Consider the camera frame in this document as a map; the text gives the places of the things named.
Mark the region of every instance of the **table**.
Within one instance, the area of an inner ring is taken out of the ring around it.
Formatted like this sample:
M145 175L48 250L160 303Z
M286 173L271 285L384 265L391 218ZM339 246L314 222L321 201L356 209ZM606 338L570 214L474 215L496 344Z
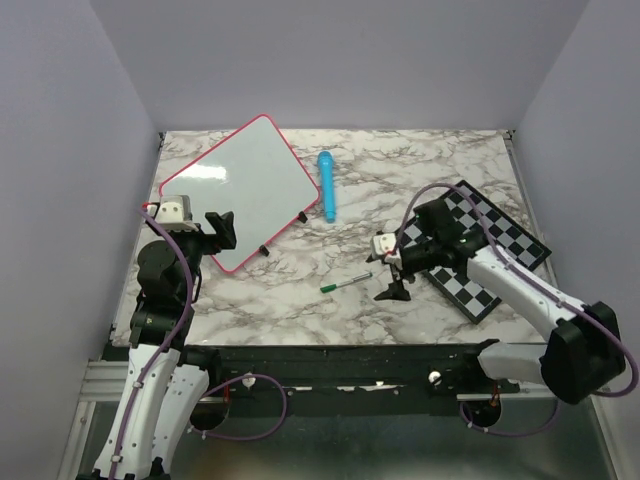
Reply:
M228 131L169 132L150 200L158 186ZM436 181L466 179L519 223L528 226L524 202L500 132L283 130L311 176L321 150L335 159L338 218L327 224L322 205L308 212L269 245L269 257L250 260L233 275L210 258L202 261L203 285L187 343L199 345L365 345L463 343L498 338L540 341L535 330L501 304L479 325L470 323L428 281L408 286L408 303L373 297L390 281L388 269L366 264L369 240L393 231L413 194ZM424 201L441 192L425 195ZM137 252L156 237L144 227ZM127 345L139 286L132 265L113 333ZM319 287L366 271L371 280L330 294Z

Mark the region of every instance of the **blue object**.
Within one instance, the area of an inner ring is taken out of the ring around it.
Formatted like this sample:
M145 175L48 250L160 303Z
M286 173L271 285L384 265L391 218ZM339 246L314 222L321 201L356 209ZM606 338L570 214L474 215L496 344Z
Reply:
M322 200L324 202L324 216L327 222L336 221L336 201L333 196L333 156L323 150L318 155L318 168L322 178Z

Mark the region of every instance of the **marker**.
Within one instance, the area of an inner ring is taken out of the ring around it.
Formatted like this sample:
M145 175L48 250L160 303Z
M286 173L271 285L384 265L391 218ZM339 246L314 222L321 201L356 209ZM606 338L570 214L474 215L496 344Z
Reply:
M366 280L367 278L371 278L371 277L373 277L373 273L367 272L362 275L358 275L357 277L353 277L349 280L345 280L344 282L333 283L331 285L327 285L326 287L320 287L320 291L322 293L333 292L336 288L346 287L347 285L352 285L354 283L361 282L362 280Z
M318 155L318 168L322 178L322 200L324 201L324 216L328 223L336 221L336 202L333 196L333 157L323 150Z

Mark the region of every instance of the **gray backdrop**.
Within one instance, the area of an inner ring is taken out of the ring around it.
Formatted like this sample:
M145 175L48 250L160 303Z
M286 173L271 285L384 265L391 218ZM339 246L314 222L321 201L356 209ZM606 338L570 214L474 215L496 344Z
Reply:
M554 251L560 285L613 306L636 357L639 20L637 0L591 0L516 135L525 183ZM636 392L604 405L619 436L617 457L630 462L620 465L625 480L640 478L639 401Z
M0 477L51 480L157 134L88 2L0 6Z
M92 0L163 129L514 127L586 0Z

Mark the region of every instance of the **whiteboard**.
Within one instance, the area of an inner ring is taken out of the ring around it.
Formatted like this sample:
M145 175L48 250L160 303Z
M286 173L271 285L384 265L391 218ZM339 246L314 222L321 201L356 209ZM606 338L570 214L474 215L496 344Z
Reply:
M313 206L319 190L273 120L260 115L162 182L164 195L188 195L205 233L214 233L206 212L234 213L236 249L213 257L233 273Z

